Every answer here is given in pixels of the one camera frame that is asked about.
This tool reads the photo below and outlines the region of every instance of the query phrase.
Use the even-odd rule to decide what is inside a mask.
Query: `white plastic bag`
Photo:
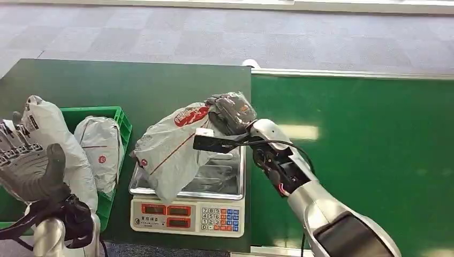
[[[112,197],[124,155],[117,122],[88,116],[77,125],[74,136],[92,165],[97,190]]]
[[[44,149],[53,143],[61,145],[66,156],[65,183],[73,194],[92,211],[96,211],[98,196],[92,167],[84,150],[69,132],[60,109],[53,103],[32,95],[25,104],[22,123]]]
[[[135,146],[133,155],[149,174],[148,182],[165,203],[175,200],[178,192],[191,182],[200,166],[217,153],[194,150],[198,127],[220,132],[208,119],[209,107],[192,103],[149,127]]]

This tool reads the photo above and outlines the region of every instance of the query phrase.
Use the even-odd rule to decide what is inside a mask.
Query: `digital scale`
[[[217,154],[164,205],[136,164],[129,185],[131,228],[135,231],[211,237],[241,237],[245,218],[245,149]]]

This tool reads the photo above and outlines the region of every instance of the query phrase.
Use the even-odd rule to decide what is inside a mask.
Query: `green crate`
[[[122,137],[123,149],[126,152],[127,145],[129,143],[129,139],[131,136],[132,125],[127,119],[121,107],[108,106],[108,107],[61,108],[61,111],[63,113],[63,117],[65,118],[68,129],[71,133],[74,133],[77,124],[79,124],[87,116],[100,116],[114,119],[120,126],[120,135]],[[8,199],[13,197],[10,196],[6,191],[4,191],[3,188],[0,188],[0,190],[1,190],[0,199],[2,199],[1,202],[5,202],[3,200],[7,200],[8,202],[14,202],[14,200]],[[107,223],[109,222],[110,211],[112,210],[112,203],[114,201],[115,193],[116,189],[113,190],[112,199],[109,200],[106,194],[98,192],[98,210],[96,213],[101,221],[101,232],[106,229]],[[0,228],[6,228],[8,226],[11,226],[13,223],[14,221],[0,222]],[[31,231],[28,231],[26,233],[26,235],[31,234],[32,234]]]

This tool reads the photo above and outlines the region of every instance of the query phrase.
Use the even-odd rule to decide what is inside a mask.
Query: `gray carpet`
[[[0,77],[20,58],[454,74],[454,17],[0,4]],[[111,245],[111,256],[225,256]],[[0,256],[31,256],[0,242]]]

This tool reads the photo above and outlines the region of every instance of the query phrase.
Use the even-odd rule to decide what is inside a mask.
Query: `green surface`
[[[99,116],[99,117],[107,117],[114,119],[119,128],[120,128],[120,136],[122,138],[123,149],[127,148],[129,143],[129,139],[131,136],[132,125],[128,121],[125,113],[123,112],[122,108],[119,106],[109,106],[109,107],[85,107],[85,108],[61,108],[63,117],[65,119],[66,125],[71,133],[74,133],[75,127],[84,120],[87,116]],[[104,231],[107,227],[109,222],[110,211],[112,209],[113,199],[115,198],[116,189],[113,190],[111,197],[108,197],[103,192],[98,192],[98,209],[96,211],[100,222],[101,222],[101,231]],[[25,206],[10,196],[4,189],[0,191],[0,202],[6,206],[8,206],[8,202],[18,205],[15,208],[15,211],[18,215],[21,215],[22,212],[25,210]],[[2,220],[0,222],[0,228],[7,228],[11,226],[14,221],[17,219],[11,219],[8,222],[6,220]],[[32,235],[32,231],[28,231],[26,235]]]
[[[132,143],[126,151],[129,153],[148,126],[178,108],[221,92],[240,90],[250,99],[250,77],[248,67],[22,59],[0,80],[0,117],[8,118],[12,111],[22,110],[31,94],[61,108],[121,106],[133,125]],[[175,248],[249,251],[250,211],[246,212],[246,229],[241,238],[134,232],[129,225],[132,196],[127,189],[133,168],[133,159],[125,157],[109,225],[102,233],[104,239]],[[249,190],[247,187],[247,207]],[[11,205],[0,205],[0,221],[20,217],[21,212]]]
[[[454,81],[257,75],[252,103],[277,124],[317,127],[317,139],[293,141],[322,185],[380,224],[402,256],[454,248]],[[299,247],[286,201],[258,169],[252,181],[252,244]]]

